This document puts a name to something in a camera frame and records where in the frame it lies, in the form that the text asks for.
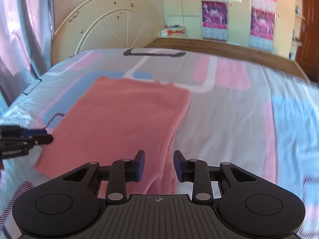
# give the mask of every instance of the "white curtain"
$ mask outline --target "white curtain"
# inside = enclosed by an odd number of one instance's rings
[[[0,0],[0,107],[50,69],[53,11],[53,0]]]

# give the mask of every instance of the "pink towel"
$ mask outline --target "pink towel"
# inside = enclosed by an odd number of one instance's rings
[[[128,195],[174,194],[171,147],[189,100],[190,92],[173,84],[101,76],[55,128],[36,169],[55,178],[91,161],[133,159],[142,149],[142,180],[127,184]]]

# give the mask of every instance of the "pink and blue patterned bed sheet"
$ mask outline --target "pink and blue patterned bed sheet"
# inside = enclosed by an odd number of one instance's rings
[[[189,110],[173,149],[210,165],[233,162],[295,193],[306,206],[299,236],[319,238],[317,87],[259,65],[216,56],[160,49],[95,50],[53,67],[12,105],[12,111],[21,111],[22,117],[15,119],[9,111],[3,121],[30,118],[27,126],[53,130],[102,75],[160,80],[189,89]],[[39,154],[30,156],[32,163]],[[18,163],[19,159],[8,161],[5,168],[14,175]],[[12,195],[18,186],[7,191]],[[180,186],[178,193],[191,194],[191,186]],[[6,199],[0,213],[8,211],[4,206],[10,198]],[[4,216],[0,216],[3,228]]]

